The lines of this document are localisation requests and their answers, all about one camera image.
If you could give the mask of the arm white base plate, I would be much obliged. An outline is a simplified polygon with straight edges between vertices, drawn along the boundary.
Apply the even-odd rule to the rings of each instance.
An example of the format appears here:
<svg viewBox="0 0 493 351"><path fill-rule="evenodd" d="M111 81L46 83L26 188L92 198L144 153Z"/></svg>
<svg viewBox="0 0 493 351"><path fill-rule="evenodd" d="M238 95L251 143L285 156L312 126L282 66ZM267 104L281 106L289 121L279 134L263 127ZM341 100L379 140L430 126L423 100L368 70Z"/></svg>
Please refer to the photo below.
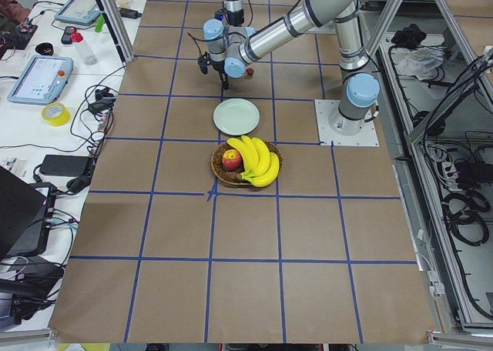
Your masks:
<svg viewBox="0 0 493 351"><path fill-rule="evenodd" d="M339 112L340 100L315 99L319 143L322 146L378 147L374 121L368 109L360 120L348 120Z"/></svg>

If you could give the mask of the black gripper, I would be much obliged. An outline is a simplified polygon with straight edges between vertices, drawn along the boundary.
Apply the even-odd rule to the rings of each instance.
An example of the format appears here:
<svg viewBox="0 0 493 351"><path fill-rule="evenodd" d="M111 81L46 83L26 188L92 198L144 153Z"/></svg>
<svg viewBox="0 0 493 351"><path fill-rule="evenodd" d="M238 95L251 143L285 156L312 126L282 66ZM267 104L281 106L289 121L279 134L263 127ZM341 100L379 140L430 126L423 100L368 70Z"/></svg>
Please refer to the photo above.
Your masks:
<svg viewBox="0 0 493 351"><path fill-rule="evenodd" d="M219 73L222 89L228 89L229 77L225 72L224 65L226 60L226 51L221 53L204 52L198 59L197 63L203 74L208 73L208 67L212 66Z"/></svg>
<svg viewBox="0 0 493 351"><path fill-rule="evenodd" d="M225 21L228 25L242 26L244 23L244 10L230 12L226 8L221 8L214 12L214 18Z"/></svg>

